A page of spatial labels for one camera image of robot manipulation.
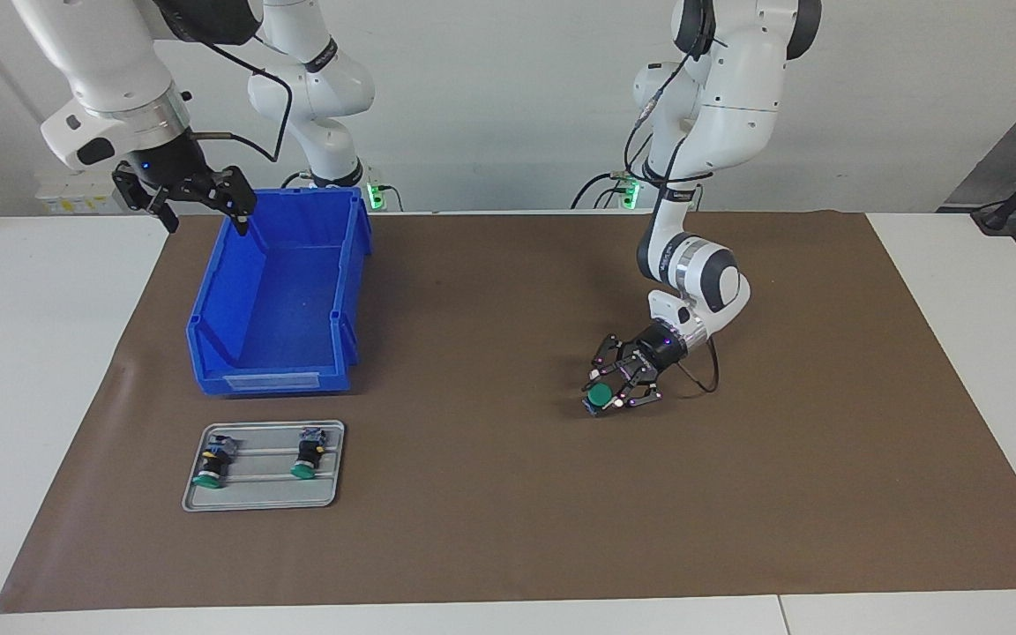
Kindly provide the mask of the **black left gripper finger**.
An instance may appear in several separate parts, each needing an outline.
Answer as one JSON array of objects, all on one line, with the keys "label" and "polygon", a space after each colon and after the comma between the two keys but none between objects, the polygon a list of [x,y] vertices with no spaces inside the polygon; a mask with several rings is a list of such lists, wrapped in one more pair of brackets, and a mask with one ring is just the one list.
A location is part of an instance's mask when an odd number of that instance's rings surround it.
[{"label": "black left gripper finger", "polygon": [[630,375],[621,384],[620,389],[614,394],[614,407],[641,407],[661,400],[661,391],[658,389],[657,379],[660,376],[657,370],[638,370]]},{"label": "black left gripper finger", "polygon": [[642,337],[621,340],[614,333],[608,334],[596,350],[592,371],[641,371],[649,369],[646,358],[648,343]]}]

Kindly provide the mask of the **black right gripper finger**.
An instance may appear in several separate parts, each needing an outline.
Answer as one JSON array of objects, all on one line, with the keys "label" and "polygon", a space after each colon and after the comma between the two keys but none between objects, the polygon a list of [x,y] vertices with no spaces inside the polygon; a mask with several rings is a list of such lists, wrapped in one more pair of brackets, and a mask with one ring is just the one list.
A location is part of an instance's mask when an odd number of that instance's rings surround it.
[{"label": "black right gripper finger", "polygon": [[116,186],[116,191],[130,210],[156,218],[169,234],[177,232],[180,221],[168,202],[169,188],[157,186],[153,191],[149,191],[129,162],[118,162],[116,168],[110,172],[110,177]]},{"label": "black right gripper finger", "polygon": [[199,204],[225,214],[239,236],[249,233],[250,215],[257,208],[257,193],[237,166],[206,170],[186,177],[175,189],[175,201]]}]

